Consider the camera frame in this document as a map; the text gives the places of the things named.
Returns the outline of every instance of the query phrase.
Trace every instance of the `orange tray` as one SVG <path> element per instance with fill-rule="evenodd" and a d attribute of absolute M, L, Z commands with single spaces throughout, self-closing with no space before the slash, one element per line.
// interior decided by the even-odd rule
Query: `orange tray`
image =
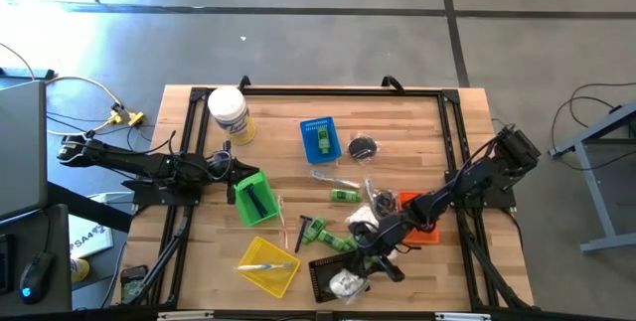
<path fill-rule="evenodd" d="M 422 193 L 423 192 L 399 192 L 399 206 L 397 209 L 401 211 L 401 207 L 406 204 L 406 202 Z M 408 236 L 406 236 L 406 238 L 404 238 L 403 241 L 404 243 L 411 244 L 439 243 L 439 228 L 435 227 L 431 233 L 413 230 L 408 234 Z"/>

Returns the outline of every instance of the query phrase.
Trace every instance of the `wooden table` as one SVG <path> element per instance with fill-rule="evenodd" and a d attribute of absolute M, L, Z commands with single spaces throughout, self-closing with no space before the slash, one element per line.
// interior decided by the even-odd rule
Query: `wooden table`
<path fill-rule="evenodd" d="M 179 145 L 190 89 L 190 85 L 166 86 L 153 146 L 165 141 L 173 130 L 177 131 L 175 145 Z M 482 88 L 463 88 L 459 92 L 468 142 L 474 151 L 493 135 L 486 93 Z M 343 151 L 343 157 L 336 162 L 320 167 L 329 175 L 361 183 L 365 176 L 373 176 L 377 187 L 395 191 L 430 191 L 443 184 L 443 172 L 447 167 L 434 98 L 248 96 L 247 103 L 256 124 L 256 136 L 245 146 L 233 146 L 232 152 L 241 162 L 264 171 L 274 194 L 284 197 L 291 253 L 298 236 L 300 214 L 325 216 L 328 230 L 346 237 L 345 218 L 357 208 L 330 202 L 331 186 L 309 177 L 314 166 L 305 158 L 299 129 L 302 120 L 333 116 L 343 150 L 359 131 L 373 136 L 381 144 L 379 154 L 365 167 Z M 453 121 L 452 110 L 448 108 L 448 111 Z M 197 111 L 195 121 L 199 120 L 200 114 L 201 110 Z M 456 136 L 454 123 L 450 124 L 453 136 Z M 191 151 L 195 148 L 196 131 L 198 127 L 191 138 Z M 221 149 L 224 140 L 222 131 L 211 119 L 206 154 Z M 154 264 L 165 215 L 165 207 L 151 207 L 134 219 L 121 269 Z M 501 211 L 486 210 L 483 217 L 494 264 L 518 295 L 532 304 L 515 226 Z M 345 306 L 339 300 L 322 304 L 314 301 L 307 262 L 333 255 L 335 251 L 320 242 L 304 245 L 296 254 L 302 261 L 301 267 L 285 296 L 277 299 L 234 272 L 233 266 L 239 263 L 255 236 L 280 245 L 278 219 L 246 228 L 240 222 L 236 207 L 226 202 L 226 186 L 209 186 L 201 205 L 195 209 L 179 308 L 469 310 L 457 223 L 452 211 L 441 217 L 438 227 L 441 243 L 425 245 L 422 250 L 400 255 L 396 260 L 406 275 L 403 282 L 394 283 L 384 274 L 374 274 L 371 276 L 372 290 L 351 306 Z M 169 289 L 173 261 L 166 269 L 162 297 Z M 477 261 L 475 265 L 480 295 L 485 299 L 481 268 Z M 119 286 L 115 288 L 113 300 L 119 300 L 119 289 Z"/>

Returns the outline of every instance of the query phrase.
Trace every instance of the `blue basket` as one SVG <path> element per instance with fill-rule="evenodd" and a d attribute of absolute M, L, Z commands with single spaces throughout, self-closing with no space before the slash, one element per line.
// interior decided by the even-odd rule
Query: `blue basket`
<path fill-rule="evenodd" d="M 327 127 L 329 131 L 329 154 L 322 154 L 320 148 L 318 148 L 318 128 L 320 127 Z M 302 142 L 305 144 L 305 154 L 309 163 L 329 162 L 342 156 L 333 118 L 321 117 L 302 121 L 300 122 L 300 131 L 302 132 Z"/>

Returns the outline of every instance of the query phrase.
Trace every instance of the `gray floor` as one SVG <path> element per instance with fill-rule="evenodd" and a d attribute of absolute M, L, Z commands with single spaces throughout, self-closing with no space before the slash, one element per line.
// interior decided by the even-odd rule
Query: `gray floor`
<path fill-rule="evenodd" d="M 634 1 L 454 0 L 458 9 L 516 11 L 628 11 L 635 10 Z M 444 8 L 442 0 L 101 2 Z M 42 20 L 45 8 L 22 7 L 3 14 L 3 32 L 11 34 L 2 35 L 2 42 L 34 66 L 103 81 L 127 106 L 143 110 L 151 119 L 167 83 L 238 83 L 245 74 L 257 84 L 376 85 L 383 75 L 392 74 L 405 85 L 458 86 L 445 18 L 68 14 L 48 10 Z M 550 147 L 550 126 L 557 107 L 577 86 L 627 82 L 636 76 L 635 20 L 459 19 L 458 26 L 471 86 L 485 87 L 493 115 L 516 122 L 542 151 Z M 0 63 L 19 62 L 0 53 Z M 107 113 L 106 96 L 92 86 L 77 86 L 79 90 L 66 83 L 52 86 L 49 110 L 97 118 Z M 619 104 L 634 99 L 634 88 L 592 88 L 587 94 Z M 585 121 L 607 112 L 588 101 L 578 103 L 576 111 Z M 564 115 L 556 139 L 577 130 Z M 125 144 L 125 131 L 103 139 Z M 83 194 L 122 190 L 121 177 L 116 174 L 57 164 L 59 141 L 59 137 L 49 136 L 52 181 Z M 139 149 L 147 146 L 136 133 L 133 143 Z M 537 305 L 553 311 L 633 318 L 636 247 L 590 256 L 578 250 L 580 241 L 601 236 L 582 175 L 544 157 L 516 191 Z M 94 305 L 95 297 L 100 296 L 86 296 L 82 301 L 78 296 L 77 305 Z"/>

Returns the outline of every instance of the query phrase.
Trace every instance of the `white container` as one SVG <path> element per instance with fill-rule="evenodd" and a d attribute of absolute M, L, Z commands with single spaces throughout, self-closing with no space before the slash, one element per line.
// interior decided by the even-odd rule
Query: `white container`
<path fill-rule="evenodd" d="M 256 127 L 249 116 L 245 97 L 236 87 L 222 86 L 212 91 L 208 109 L 232 143 L 246 144 L 254 137 Z"/>

